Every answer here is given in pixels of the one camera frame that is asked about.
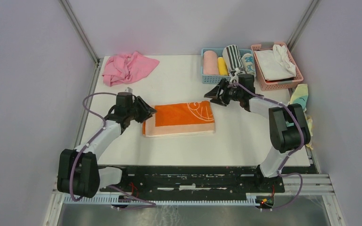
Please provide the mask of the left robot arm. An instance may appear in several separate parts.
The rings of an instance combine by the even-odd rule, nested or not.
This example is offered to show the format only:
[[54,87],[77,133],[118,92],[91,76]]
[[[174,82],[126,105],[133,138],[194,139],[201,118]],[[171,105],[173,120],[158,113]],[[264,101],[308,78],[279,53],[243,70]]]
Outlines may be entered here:
[[102,120],[101,127],[85,143],[74,149],[65,149],[60,154],[57,189],[70,194],[73,201],[92,198],[99,189],[121,182],[122,170],[117,167],[100,168],[99,158],[132,121],[143,123],[157,113],[155,108],[131,92],[119,92],[115,97],[115,104],[106,116],[87,109]]

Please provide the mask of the teal rabbit pattern towel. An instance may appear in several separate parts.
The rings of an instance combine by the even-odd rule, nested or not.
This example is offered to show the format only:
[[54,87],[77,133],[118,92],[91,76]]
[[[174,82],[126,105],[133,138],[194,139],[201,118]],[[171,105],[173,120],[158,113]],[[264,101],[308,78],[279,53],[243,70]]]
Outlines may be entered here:
[[251,74],[254,77],[256,76],[255,72],[255,63],[254,63],[254,56],[252,53],[246,53],[242,56],[241,62],[243,68],[247,74]]

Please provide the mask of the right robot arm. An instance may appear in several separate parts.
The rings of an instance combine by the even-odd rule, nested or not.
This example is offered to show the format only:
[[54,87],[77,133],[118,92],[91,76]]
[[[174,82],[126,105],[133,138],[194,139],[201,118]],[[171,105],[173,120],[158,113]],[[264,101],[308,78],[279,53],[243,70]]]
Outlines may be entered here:
[[268,119],[271,149],[258,165],[258,174],[263,178],[274,178],[281,176],[291,155],[310,142],[310,130],[300,104],[285,105],[256,94],[254,80],[251,74],[221,79],[204,97],[222,106],[230,101],[239,102],[244,110]]

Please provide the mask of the orange white towel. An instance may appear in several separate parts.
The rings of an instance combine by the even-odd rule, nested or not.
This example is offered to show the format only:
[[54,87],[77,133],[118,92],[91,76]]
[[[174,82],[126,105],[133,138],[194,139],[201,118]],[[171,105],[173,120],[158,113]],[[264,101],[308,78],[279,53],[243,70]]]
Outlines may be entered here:
[[145,137],[171,137],[215,133],[209,101],[154,106],[156,113],[143,122]]

